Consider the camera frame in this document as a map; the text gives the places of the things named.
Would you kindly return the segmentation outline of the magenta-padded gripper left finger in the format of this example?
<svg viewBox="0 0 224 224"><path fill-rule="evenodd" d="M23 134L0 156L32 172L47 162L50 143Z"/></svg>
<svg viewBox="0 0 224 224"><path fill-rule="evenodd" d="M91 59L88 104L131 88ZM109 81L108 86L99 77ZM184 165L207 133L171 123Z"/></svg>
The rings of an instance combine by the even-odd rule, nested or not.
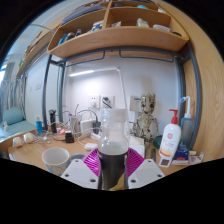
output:
<svg viewBox="0 0 224 224"><path fill-rule="evenodd" d="M101 175L100 160L94 149L82 159L74 159L62 174L62 178L84 188L97 189Z"/></svg>

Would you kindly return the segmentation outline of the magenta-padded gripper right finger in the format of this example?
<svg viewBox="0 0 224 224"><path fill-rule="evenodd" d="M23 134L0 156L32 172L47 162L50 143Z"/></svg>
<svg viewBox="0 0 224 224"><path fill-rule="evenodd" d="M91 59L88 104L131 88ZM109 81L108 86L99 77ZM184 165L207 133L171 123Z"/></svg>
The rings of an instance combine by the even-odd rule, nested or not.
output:
<svg viewBox="0 0 224 224"><path fill-rule="evenodd" d="M126 160L126 188L143 187L164 177L153 159L144 159L134 149L128 150Z"/></svg>

